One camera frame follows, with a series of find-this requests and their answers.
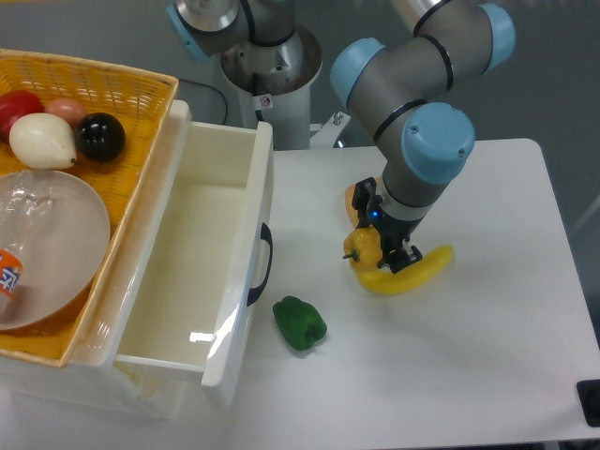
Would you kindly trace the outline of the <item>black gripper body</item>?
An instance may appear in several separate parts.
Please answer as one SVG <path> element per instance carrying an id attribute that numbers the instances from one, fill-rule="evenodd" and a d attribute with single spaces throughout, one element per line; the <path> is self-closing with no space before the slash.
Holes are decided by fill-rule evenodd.
<path id="1" fill-rule="evenodd" d="M 419 219 L 396 218 L 386 212 L 383 209 L 383 195 L 378 194 L 376 188 L 374 178 L 364 179 L 355 185 L 351 205 L 357 212 L 356 228 L 373 226 L 380 234 L 384 254 L 393 250 L 413 254 L 411 234 L 419 224 Z"/>

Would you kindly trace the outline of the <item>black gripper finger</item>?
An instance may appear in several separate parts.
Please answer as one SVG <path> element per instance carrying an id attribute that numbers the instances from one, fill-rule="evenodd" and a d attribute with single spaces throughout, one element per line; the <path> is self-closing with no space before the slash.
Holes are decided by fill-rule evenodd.
<path id="1" fill-rule="evenodd" d="M 402 242 L 399 247 L 385 247 L 382 258 L 377 263 L 379 269 L 387 268 L 396 274 L 423 259 L 421 251 L 409 242 Z"/>

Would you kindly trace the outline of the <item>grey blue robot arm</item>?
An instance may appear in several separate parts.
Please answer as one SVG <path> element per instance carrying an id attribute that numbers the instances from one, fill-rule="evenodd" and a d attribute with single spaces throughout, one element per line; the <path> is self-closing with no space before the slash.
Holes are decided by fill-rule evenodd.
<path id="1" fill-rule="evenodd" d="M 492 3 L 400 1 L 412 33 L 387 49 L 356 40 L 335 59 L 330 83 L 385 157 L 380 179 L 360 181 L 351 207 L 380 236 L 376 264 L 399 272 L 421 259 L 411 235 L 474 147 L 468 116 L 438 97 L 506 61 L 516 44 L 508 12 Z M 323 63 L 318 40 L 291 1 L 173 1 L 166 9 L 190 57 L 220 60 L 240 97 L 244 123 L 272 126 L 278 149 L 302 149 L 310 134 L 310 86 Z"/>

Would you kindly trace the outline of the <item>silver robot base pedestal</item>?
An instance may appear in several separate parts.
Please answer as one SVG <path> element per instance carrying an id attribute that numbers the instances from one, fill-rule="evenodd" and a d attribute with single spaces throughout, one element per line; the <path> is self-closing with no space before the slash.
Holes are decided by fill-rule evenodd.
<path id="1" fill-rule="evenodd" d="M 323 53 L 308 29 L 297 25 L 274 47 L 236 44 L 221 55 L 220 64 L 237 91 L 245 127 L 269 123 L 277 150 L 309 147 L 310 88 L 321 72 Z"/>

